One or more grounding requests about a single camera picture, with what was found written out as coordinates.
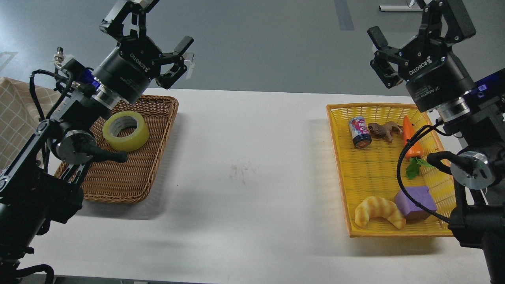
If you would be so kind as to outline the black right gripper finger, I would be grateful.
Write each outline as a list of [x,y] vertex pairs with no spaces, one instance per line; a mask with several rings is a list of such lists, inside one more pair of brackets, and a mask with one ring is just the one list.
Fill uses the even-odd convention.
[[401,67],[407,65],[409,61],[401,56],[401,51],[398,48],[389,46],[388,41],[378,26],[369,28],[367,34],[376,48],[374,58],[370,61],[370,66],[386,88],[390,89],[398,86],[403,82],[403,79],[391,64]]
[[416,3],[423,11],[419,42],[435,39],[457,44],[475,36],[476,29],[462,0],[417,0]]

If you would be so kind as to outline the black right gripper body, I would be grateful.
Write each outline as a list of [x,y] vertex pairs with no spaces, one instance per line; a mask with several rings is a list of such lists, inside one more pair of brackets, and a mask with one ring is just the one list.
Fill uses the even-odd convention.
[[424,41],[416,35],[398,51],[404,60],[398,63],[398,75],[421,112],[456,100],[475,87],[452,44],[440,34],[440,30],[429,31]]

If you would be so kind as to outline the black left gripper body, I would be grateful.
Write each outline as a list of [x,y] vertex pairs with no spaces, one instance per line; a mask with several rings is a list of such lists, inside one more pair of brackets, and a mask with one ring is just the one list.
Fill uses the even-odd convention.
[[126,38],[94,69],[93,76],[121,99],[134,104],[161,73],[161,66],[154,62],[161,53],[148,37]]

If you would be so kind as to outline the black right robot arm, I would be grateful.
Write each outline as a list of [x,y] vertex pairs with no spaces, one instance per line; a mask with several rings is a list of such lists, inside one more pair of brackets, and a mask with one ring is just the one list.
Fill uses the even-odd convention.
[[453,45],[475,35],[461,0],[417,1],[422,10],[418,34],[400,49],[390,47],[377,26],[367,30],[376,51],[370,65],[387,88],[406,82],[420,112],[437,111],[434,126],[423,126],[401,151],[397,181],[406,151],[442,125],[445,136],[466,146],[458,153],[430,153],[427,162],[453,177],[456,207],[449,217],[421,209],[446,222],[460,246],[483,250],[490,281],[504,283],[504,70],[473,81]]

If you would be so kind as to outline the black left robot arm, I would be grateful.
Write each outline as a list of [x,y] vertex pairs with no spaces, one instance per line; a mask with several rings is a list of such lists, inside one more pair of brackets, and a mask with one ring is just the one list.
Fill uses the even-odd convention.
[[18,284],[41,272],[46,284],[54,282],[54,270],[47,264],[19,268],[20,260],[34,253],[31,241],[47,233],[52,221],[65,224],[82,208],[81,185],[92,163],[128,160],[124,150],[101,149],[90,128],[97,119],[109,118],[119,101],[134,104],[151,81],[169,89],[187,72],[184,54],[192,37],[163,53],[147,36],[146,16],[155,5],[156,0],[116,2],[100,30],[117,45],[96,68],[75,59],[64,62],[59,47],[54,71],[31,73],[28,90],[39,123],[1,171],[2,284]]

